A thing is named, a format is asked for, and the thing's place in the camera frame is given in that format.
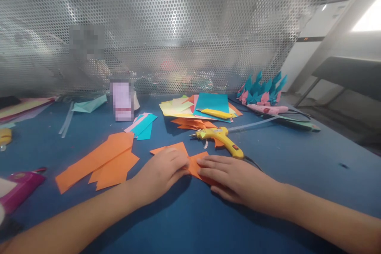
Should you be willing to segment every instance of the left hand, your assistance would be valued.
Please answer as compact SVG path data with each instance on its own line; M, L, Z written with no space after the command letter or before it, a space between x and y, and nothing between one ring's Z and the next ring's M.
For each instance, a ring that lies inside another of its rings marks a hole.
M160 198L182 176L189 175L188 167L187 156L174 148L166 148L153 156L136 176L127 181L138 206Z

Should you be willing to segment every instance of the yellow glue gun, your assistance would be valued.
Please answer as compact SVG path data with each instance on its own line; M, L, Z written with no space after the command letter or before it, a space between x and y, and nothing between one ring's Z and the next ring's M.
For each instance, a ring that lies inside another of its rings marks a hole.
M218 141L221 141L225 145L225 147L231 153L233 158L242 160L244 158L244 154L242 150L238 148L237 145L234 144L227 137L228 133L229 131L226 129L226 127L221 127L219 129L217 128L203 129L203 130L197 131L195 134L192 134L190 136L197 137L198 139L216 138Z

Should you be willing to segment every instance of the metal mesh screen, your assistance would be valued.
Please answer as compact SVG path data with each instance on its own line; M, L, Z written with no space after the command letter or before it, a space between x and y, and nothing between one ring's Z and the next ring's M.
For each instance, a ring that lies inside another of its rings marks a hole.
M0 93L236 91L274 76L317 0L0 0Z

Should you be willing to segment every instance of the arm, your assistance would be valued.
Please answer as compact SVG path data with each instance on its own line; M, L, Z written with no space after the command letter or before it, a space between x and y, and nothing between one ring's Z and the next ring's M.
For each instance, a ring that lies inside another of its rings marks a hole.
M381 219L279 183L234 158L207 156L200 175L223 186L211 190L253 210L289 220L349 253L381 252Z
M66 210L0 245L2 254L76 254L136 209L165 194L189 171L181 152L168 148L152 157L132 179Z

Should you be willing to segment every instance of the pink glue gun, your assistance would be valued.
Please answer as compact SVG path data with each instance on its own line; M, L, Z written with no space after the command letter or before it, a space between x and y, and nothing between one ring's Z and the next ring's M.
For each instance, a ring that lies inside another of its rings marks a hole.
M249 107L251 110L254 110L260 113L266 113L272 116L276 116L279 113L284 113L289 110L287 106L263 106L263 105L256 105L256 104L248 104L247 107Z
M0 204L6 214L11 214L33 191L45 181L45 177L35 172L17 172L7 180L0 179L2 189L8 192L0 197Z

